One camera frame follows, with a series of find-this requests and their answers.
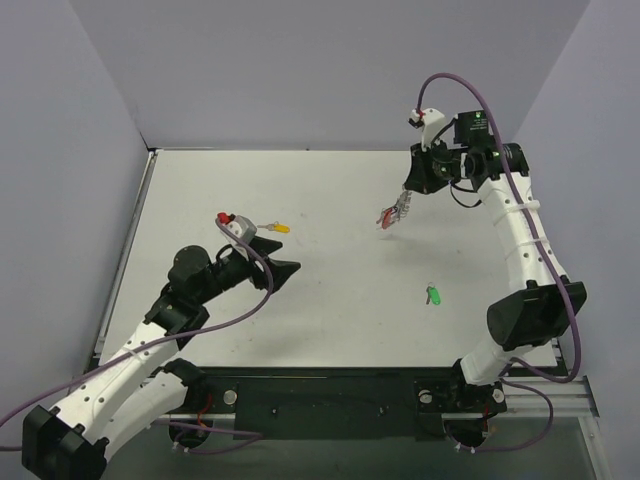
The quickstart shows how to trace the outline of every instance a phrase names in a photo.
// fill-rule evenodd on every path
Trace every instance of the gray wall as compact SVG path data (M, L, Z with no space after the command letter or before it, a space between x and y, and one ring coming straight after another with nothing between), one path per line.
M82 368L147 154L66 0L0 2L0 63L4 415ZM26 475L16 454L0 472Z
M517 135L554 249L587 285L584 372L620 479L640 476L639 18L637 0L592 0Z
M506 138L588 0L71 0L151 146L404 149L418 89L474 82ZM456 85L427 105L475 108Z

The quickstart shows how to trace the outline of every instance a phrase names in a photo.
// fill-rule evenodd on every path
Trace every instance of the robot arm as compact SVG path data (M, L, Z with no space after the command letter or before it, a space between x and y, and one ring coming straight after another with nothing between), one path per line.
M529 166L520 146L511 143L504 147L516 189L526 202L523 205L516 201L507 180L485 113L460 113L449 124L443 117L435 109L424 110L421 115L412 113L409 123L422 128L423 134L422 142L411 147L411 170L403 188L432 194L466 178L496 227L507 262L510 294L488 308L488 332L460 361L466 384L489 385L498 380L512 358L546 344L569 326L558 287L539 257L537 243L548 252L575 312L584 304L586 291L581 282L569 281L553 255L540 223L540 203L531 193ZM454 143L460 147L448 148L439 137L453 124ZM533 218L537 238L526 222L524 209Z
M282 243L255 236L256 227L248 219L226 214L218 218L262 257L273 278L273 292L300 268L296 262L271 260L268 255ZM204 303L247 279L258 289L268 285L267 273L237 244L214 263L202 247L183 248L168 277L160 298L111 360L127 358L87 380L51 409L37 406L25 417L22 463L39 478L100 478L124 443L160 415L184 405L189 389L207 388L204 374L182 359L165 365L145 387L140 385L193 336L179 334L202 328L209 318ZM177 338L142 350L176 334Z

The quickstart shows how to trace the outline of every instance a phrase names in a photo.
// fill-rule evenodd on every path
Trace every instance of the white table surface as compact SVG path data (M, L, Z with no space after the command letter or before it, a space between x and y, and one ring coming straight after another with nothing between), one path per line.
M414 194L409 216L375 224L395 202L408 151L161 151L102 353L133 332L167 282L175 253L201 245L213 259L225 244L214 220L226 211L284 243L275 259L302 263L255 317L193 339L181 356L200 366L441 367L486 331L487 307L508 294L506 264L487 212L449 192ZM460 194L469 203L473 195ZM439 306L425 305L434 282ZM207 325L253 307L249 282L207 304ZM526 356L555 366L550 345Z

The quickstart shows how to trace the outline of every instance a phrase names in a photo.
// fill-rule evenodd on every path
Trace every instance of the purple cable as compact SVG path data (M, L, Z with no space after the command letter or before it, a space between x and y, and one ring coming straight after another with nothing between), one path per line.
M7 413L4 417L0 418L0 428L2 428L9 420L11 420L13 417L18 415L20 412L22 412L23 410L26 410L27 408L29 408L31 405L33 405L33 404L35 404L37 402L40 402L40 401L44 400L45 398L50 397L51 395L54 395L54 394L56 394L58 392L61 392L63 390L71 388L71 387L73 387L75 385L83 383L83 382L89 380L90 378L92 378L92 377L94 377L94 376L96 376L96 375L98 375L98 374L110 369L114 365L119 364L123 360L125 360L125 359L127 359L127 358L129 358L129 357L131 357L131 356L133 356L135 354L138 354L140 352L148 350L149 348L155 347L156 345L160 345L162 343L171 342L173 340L178 340L178 339L181 339L181 338L195 337L196 335L202 335L203 333L215 332L217 330L222 330L223 328L231 327L232 325L235 325L236 323L240 323L243 320L246 320L247 318L255 315L258 312L258 310L260 310L262 307L264 307L264 305L267 303L267 301L271 297L271 294L273 293L273 287L274 287L273 275L271 274L271 270L269 269L269 265L267 265L267 262L265 262L264 259L260 255L258 255L258 253L253 248L251 248L246 242L244 242L243 240L241 240L237 236L235 236L233 233L231 233L217 219L216 219L216 225L220 229L220 231L222 231L222 233L224 235L226 235L231 240L233 240L238 245L240 245L242 248L244 248L249 253L249 255L251 255L262 266L265 274L267 275L267 293L262 298L260 303L258 303L255 307L253 307L248 312L240 315L237 318L234 318L233 320L229 320L228 322L224 322L224 323L221 323L219 325L214 325L212 327L203 328L201 330L196 330L194 332L184 332L184 333L178 333L176 335L170 335L168 337L162 337L162 338L159 338L157 340L153 340L152 342L149 342L149 343L147 343L145 345L142 345L140 347L134 348L133 350L131 350L130 353L126 353L126 354L121 355L121 356L119 356L117 358L114 358L113 360L109 360L107 363L105 363L104 365L99 366L95 370L92 370L92 371L90 371L88 373L85 373L84 375L81 375L78 378L70 380L69 382L66 382L66 383L64 383L62 385L58 385L57 387L53 387L53 388L47 390L46 392L43 392L43 393L41 393L40 395L38 395L36 397L33 397L31 400L27 400L23 404L17 406L13 410L11 410L9 413ZM0 453L2 453L2 452L19 452L21 450L22 450L22 447L20 447L20 446L11 446L11 447L0 446Z
M233 452L235 450L240 450L247 445L251 445L252 443L257 442L258 440L262 440L264 437L261 433L258 432L245 432L243 430L226 430L222 428L215 427L203 427L201 425L193 425L191 423L184 422L172 422L170 420L156 420L153 422L154 425L169 425L170 427L182 428L185 430L201 430L203 432L209 433L222 433L228 435L237 435L239 437L250 437L248 440L245 440L236 445L232 445L230 447L219 448L217 450L201 450L201 449L189 449L188 452L193 455L221 455L223 453Z
M514 388L520 388L522 390L529 390L530 392L533 392L537 395L540 395L545 402L547 402L547 405L549 406L549 419L547 420L547 424L545 425L544 429L542 430L542 432L540 432L538 435L536 435L535 437L533 437L530 440L527 440L524 443L521 443L520 445L514 445L512 447L486 447L486 448L482 448L482 447L478 447L475 449L472 449L471 447L468 447L466 445L462 445L458 440L456 440L453 435L451 435L451 432L449 430L449 426L447 425L447 435L449 436L449 438L451 438L454 442L456 442L457 444L460 445L460 448L462 450L465 450L467 452L471 452L473 451L473 453L500 453L500 452L516 452L518 450L523 450L525 448L530 447L531 445L534 445L536 443L538 443L540 440L542 440L551 430L551 426L553 425L553 404L551 403L551 399L546 396L544 393L542 393L540 390L537 390L533 387L529 387L528 385L521 385L519 383L511 383L508 382L506 380L502 380L502 383L504 383L505 385L509 385L510 387L514 387Z
M480 95L480 92L478 92L478 90L473 85L471 85L464 78L458 75L455 75L453 73L443 72L443 73L436 73L434 75L431 75L422 84L422 88L420 88L420 93L418 94L418 104L416 106L416 112L419 113L421 111L422 97L424 96L424 91L426 90L427 86L436 78L448 78L450 80L454 80L455 82L458 82L459 84L466 87L466 89L469 90L474 97L476 97L476 100L478 100L478 103L480 103L480 105L482 106L482 109L485 111L487 115L487 120L489 121L489 125L491 125L491 130L493 130L493 136L496 139L498 153L500 154L500 163L502 164L502 169L504 170L504 173L507 177L507 181L509 182L509 187L511 188L511 192L515 197L516 202L518 202L519 205L523 205L524 200L522 199L520 192L518 192L518 188L516 187L515 181L513 180L513 175L511 174L511 170L509 169L509 163L507 162L507 156L505 155L505 151L504 151L504 144L502 143L502 138L500 137L500 132L498 131L498 125L496 123L496 120L493 116L493 113L491 112L491 109L489 108L489 105L487 105L487 102L485 101L485 99L482 97L482 95ZM533 238L539 239L540 235L538 234L538 229L536 228L536 225L535 225L535 222L533 221L533 217L531 216L531 213L526 208L521 211L524 214L524 218L527 221L527 225L531 230L531 234L533 235ZM540 257L543 259L544 264L549 269L549 272L551 273L553 280L556 282L556 285L558 286L558 290L560 291L560 296L562 297L562 301L564 302L565 309L567 310L567 317L569 319L569 324L571 325L571 336L573 338L573 346L575 349L575 360L574 360L574 364L573 364L573 368L571 369L571 372L566 377L556 377L554 375L549 375L543 372L542 370L535 368L534 366L530 365L529 363L527 363L526 361L520 358L514 357L511 359L511 361L523 365L524 367L526 367L528 370L535 373L539 377L542 377L551 382L569 383L578 376L578 372L580 371L580 366L582 365L582 342L580 341L580 332L578 331L578 322L576 320L575 311L573 310L573 305L571 304L571 299L569 298L569 293L567 292L567 289L564 286L564 283L562 283L562 279L560 278L560 275L558 274L555 267L553 266L553 262L551 261L551 258L549 258L549 255L545 251L544 246L542 245L542 242L537 241L535 242L535 244L536 244L536 248L538 249L538 253L540 254Z
M178 435L176 435L176 438L173 439L173 443L180 443L180 439L184 437L186 433L186 430L182 430Z

